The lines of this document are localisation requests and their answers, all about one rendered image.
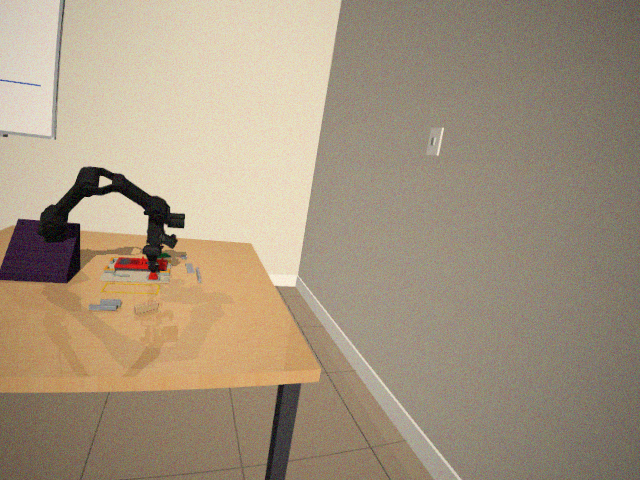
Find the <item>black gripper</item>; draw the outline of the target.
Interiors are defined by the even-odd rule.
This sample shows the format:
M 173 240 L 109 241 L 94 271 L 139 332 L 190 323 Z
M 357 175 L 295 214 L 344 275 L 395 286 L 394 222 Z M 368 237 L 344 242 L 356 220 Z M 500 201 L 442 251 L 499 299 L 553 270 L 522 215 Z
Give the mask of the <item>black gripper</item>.
M 155 268 L 157 256 L 161 255 L 162 249 L 164 248 L 164 246 L 161 246 L 163 244 L 162 242 L 161 242 L 161 245 L 157 244 L 158 239 L 160 235 L 163 234 L 164 229 L 165 229 L 164 227 L 163 228 L 152 228 L 149 226 L 147 227 L 147 230 L 146 230 L 147 240 L 146 240 L 146 246 L 143 248 L 143 254 L 146 254 L 147 260 L 151 268 Z M 150 245 L 147 245 L 147 244 L 150 244 Z

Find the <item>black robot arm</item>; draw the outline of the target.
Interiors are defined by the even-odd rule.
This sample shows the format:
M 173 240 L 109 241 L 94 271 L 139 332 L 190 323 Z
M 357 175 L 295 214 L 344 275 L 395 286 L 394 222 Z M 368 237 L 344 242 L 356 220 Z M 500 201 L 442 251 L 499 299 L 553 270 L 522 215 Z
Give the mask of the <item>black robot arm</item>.
M 112 180 L 112 184 L 99 186 L 99 177 Z M 38 235 L 44 236 L 44 243 L 63 242 L 65 225 L 72 210 L 84 197 L 92 195 L 103 196 L 109 193 L 121 193 L 132 202 L 144 208 L 144 215 L 148 215 L 148 226 L 152 228 L 167 227 L 184 228 L 185 214 L 170 213 L 167 201 L 159 196 L 150 196 L 137 185 L 134 185 L 123 174 L 92 166 L 80 169 L 76 182 L 56 205 L 51 204 L 40 215 Z M 178 239 L 177 235 L 167 235 L 166 230 L 160 235 L 157 244 L 161 242 L 173 249 Z M 62 240 L 62 241 L 61 241 Z

